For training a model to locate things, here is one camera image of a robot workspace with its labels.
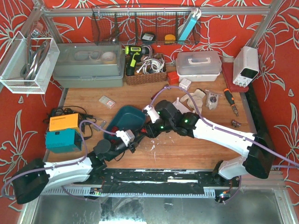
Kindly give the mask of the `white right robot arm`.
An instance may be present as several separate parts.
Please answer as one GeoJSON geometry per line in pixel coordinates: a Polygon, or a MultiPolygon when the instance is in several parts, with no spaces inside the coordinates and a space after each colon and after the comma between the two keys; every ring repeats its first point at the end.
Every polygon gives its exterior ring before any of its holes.
{"type": "Polygon", "coordinates": [[[143,112],[150,117],[144,126],[150,138],[173,131],[180,136],[214,142],[238,153],[239,157],[216,164],[215,178],[230,180],[246,174],[260,179],[268,178],[274,162],[271,153],[274,145],[267,133],[245,133],[219,126],[191,111],[181,112],[167,100],[160,101],[156,106],[148,105],[143,112]]]}

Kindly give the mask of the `beige work glove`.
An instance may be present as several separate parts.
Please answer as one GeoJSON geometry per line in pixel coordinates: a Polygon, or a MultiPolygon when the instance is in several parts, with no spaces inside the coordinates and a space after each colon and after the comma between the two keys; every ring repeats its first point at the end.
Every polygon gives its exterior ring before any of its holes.
{"type": "MultiPolygon", "coordinates": [[[[190,95],[195,101],[198,110],[201,112],[203,106],[203,98],[206,96],[206,93],[201,89],[196,89],[193,93],[190,93],[190,95]]],[[[187,101],[188,107],[192,108],[193,110],[196,110],[196,107],[188,94],[185,94],[179,101],[181,103],[187,101]]]]}

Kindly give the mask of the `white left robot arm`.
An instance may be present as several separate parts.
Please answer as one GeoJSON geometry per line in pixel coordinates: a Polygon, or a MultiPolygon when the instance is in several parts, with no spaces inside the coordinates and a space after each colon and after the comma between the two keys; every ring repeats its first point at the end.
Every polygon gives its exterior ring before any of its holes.
{"type": "Polygon", "coordinates": [[[40,158],[34,159],[13,175],[15,199],[18,204],[26,204],[49,189],[84,182],[91,175],[104,170],[107,161],[115,159],[126,150],[133,153],[144,137],[143,133],[135,133],[135,138],[128,143],[121,138],[102,139],[87,156],[69,161],[43,162],[40,158]]]}

